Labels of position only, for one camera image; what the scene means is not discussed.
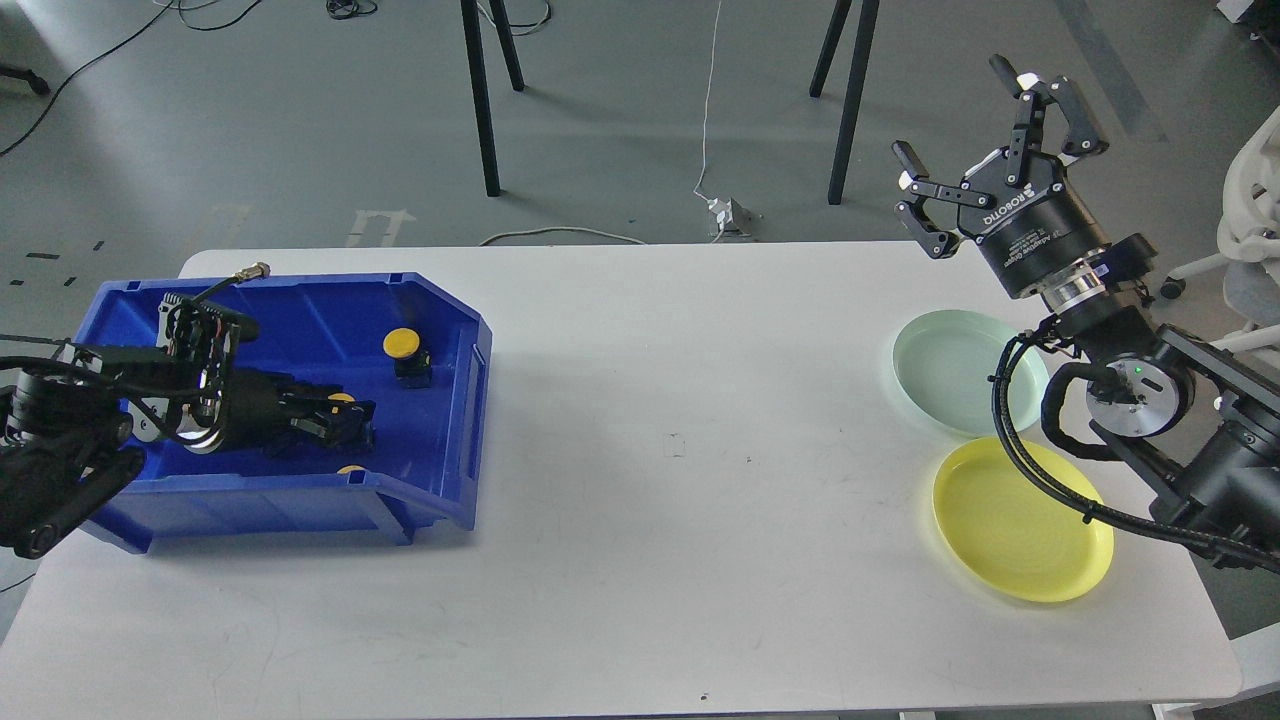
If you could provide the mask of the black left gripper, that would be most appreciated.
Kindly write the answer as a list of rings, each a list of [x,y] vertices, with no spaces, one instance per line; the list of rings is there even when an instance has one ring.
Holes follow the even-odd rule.
[[[340,386],[310,383],[280,372],[238,369],[224,396],[221,429],[187,450],[192,454],[262,450],[271,455],[310,442],[338,454],[372,452],[375,430],[367,418],[319,418],[334,393],[353,397]]]

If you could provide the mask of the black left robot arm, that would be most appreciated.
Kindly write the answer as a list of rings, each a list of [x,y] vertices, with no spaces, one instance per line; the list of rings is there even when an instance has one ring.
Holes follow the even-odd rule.
[[[65,341],[51,357],[3,359],[17,373],[3,388],[4,548],[41,559],[119,495],[145,468],[132,439],[191,454],[372,446],[375,402],[238,365],[259,324],[212,296],[269,273],[257,263],[200,293],[166,293],[150,346]]]

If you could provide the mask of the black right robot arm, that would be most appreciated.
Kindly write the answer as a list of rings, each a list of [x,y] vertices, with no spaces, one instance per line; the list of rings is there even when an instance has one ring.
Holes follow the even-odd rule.
[[[1094,113],[1065,76],[989,65],[1016,100],[1009,141],[956,184],[931,178],[913,146],[895,213],[933,259],[970,240],[1011,299],[1038,297],[1047,318],[1015,334],[989,375],[995,433],[1036,488],[1078,512],[1188,548],[1216,568],[1277,571],[1277,386],[1230,352],[1152,322],[1142,234],[1112,241],[1070,186],[1068,161],[1108,149]],[[1023,443],[1011,384],[1023,356],[1069,356],[1039,402],[1046,439],[1073,457],[1126,464],[1155,501],[1138,518],[1069,489]]]

